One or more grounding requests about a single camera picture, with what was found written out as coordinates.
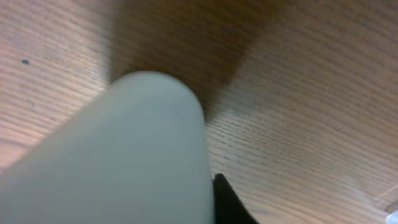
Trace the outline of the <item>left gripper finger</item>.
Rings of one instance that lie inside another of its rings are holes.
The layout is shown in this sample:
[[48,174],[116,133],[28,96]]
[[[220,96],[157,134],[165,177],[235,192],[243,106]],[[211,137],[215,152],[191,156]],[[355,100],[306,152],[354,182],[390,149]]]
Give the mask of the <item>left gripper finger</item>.
[[223,174],[213,178],[216,224],[258,224]]

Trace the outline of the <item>grey plastic cup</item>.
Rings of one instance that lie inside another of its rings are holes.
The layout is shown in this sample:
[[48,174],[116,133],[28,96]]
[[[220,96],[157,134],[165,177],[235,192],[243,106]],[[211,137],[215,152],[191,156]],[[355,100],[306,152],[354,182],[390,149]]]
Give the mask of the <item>grey plastic cup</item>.
[[1,174],[1,223],[213,223],[202,108],[182,82],[136,72]]

